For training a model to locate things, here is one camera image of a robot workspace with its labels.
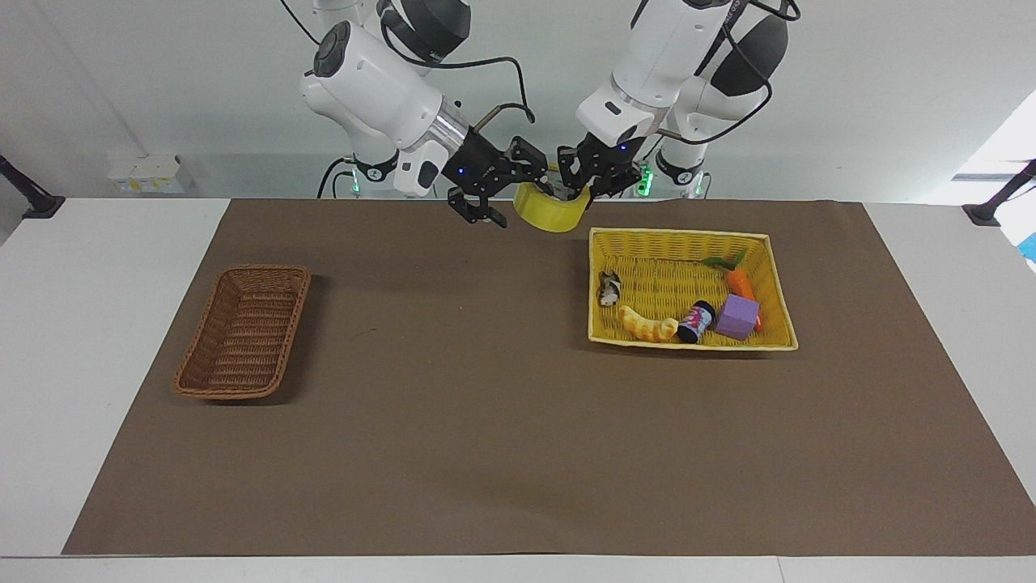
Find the yellow curved bread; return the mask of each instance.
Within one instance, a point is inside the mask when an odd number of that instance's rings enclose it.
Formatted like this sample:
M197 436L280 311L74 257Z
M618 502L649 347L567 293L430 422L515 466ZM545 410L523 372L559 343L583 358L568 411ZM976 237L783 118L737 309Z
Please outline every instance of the yellow curved bread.
M623 327L627 332L648 343L664 343L672 339L680 326L680 323L671 318L661 321L648 320L629 307L618 309L618 318L623 321Z

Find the brown wicker basket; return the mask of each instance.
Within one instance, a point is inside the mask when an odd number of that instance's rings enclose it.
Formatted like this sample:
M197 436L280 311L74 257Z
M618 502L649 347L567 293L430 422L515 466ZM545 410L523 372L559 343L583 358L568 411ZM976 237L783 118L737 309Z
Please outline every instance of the brown wicker basket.
M294 265L240 265L220 273L173 390L217 401L276 391L312 279Z

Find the yellow basket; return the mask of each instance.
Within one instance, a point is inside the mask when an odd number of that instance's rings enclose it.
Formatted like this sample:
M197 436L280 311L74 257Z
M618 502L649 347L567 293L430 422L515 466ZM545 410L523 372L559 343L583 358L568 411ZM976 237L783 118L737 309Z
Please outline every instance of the yellow basket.
M688 345L673 338L667 343L644 343L623 328L618 309L627 305L651 320L683 320L694 302L704 300L718 312L730 294L722 268L701 261L708 257L732 259L745 251L745 269L760 305L762 331L747 341L728 339L712 330L701 342ZM601 271L615 271L622 294L614 307L598 303ZM738 232L666 229L593 228L589 232L589 340L620 347L683 351L795 351L792 317L777 278L770 236Z

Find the brown table surface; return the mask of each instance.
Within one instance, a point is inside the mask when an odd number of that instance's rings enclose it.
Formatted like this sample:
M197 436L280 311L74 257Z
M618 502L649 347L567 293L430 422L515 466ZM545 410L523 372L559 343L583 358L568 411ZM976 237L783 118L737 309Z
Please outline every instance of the brown table surface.
M64 552L1032 555L1036 508L865 210L235 200ZM586 341L589 226L771 234L801 350ZM171 381L217 274L316 274L284 387Z

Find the purple block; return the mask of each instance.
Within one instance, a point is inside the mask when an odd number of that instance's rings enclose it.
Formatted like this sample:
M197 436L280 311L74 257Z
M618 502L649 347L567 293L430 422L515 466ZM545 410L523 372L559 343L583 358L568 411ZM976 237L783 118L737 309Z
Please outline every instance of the purple block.
M716 332L736 341L744 341L755 328L759 316L759 303L730 295L723 304L716 322Z

